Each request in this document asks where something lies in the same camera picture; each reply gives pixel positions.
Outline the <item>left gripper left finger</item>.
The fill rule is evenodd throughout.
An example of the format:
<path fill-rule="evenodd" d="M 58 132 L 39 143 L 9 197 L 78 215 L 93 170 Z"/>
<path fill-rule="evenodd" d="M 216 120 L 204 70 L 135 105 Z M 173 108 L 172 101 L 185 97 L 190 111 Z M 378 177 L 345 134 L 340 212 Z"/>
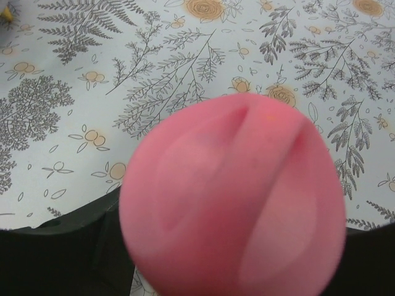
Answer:
<path fill-rule="evenodd" d="M 129 295 L 119 189 L 37 228 L 1 231 L 1 295 Z"/>

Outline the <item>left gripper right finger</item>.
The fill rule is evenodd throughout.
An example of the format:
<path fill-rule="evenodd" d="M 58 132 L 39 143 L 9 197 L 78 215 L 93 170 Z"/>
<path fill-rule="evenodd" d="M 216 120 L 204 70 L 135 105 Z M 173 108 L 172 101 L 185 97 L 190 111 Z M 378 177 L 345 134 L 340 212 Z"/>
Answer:
<path fill-rule="evenodd" d="M 394 224 L 349 228 L 342 259 L 324 296 L 394 296 Z"/>

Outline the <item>pink round sharpener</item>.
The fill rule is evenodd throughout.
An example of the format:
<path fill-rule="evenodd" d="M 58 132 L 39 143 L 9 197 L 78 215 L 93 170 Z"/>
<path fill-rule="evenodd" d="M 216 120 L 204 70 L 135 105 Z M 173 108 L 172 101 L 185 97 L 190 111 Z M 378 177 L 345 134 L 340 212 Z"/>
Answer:
<path fill-rule="evenodd" d="M 123 238 L 160 295 L 318 295 L 345 242 L 334 163 L 300 111 L 234 94 L 174 113 L 120 191 Z"/>

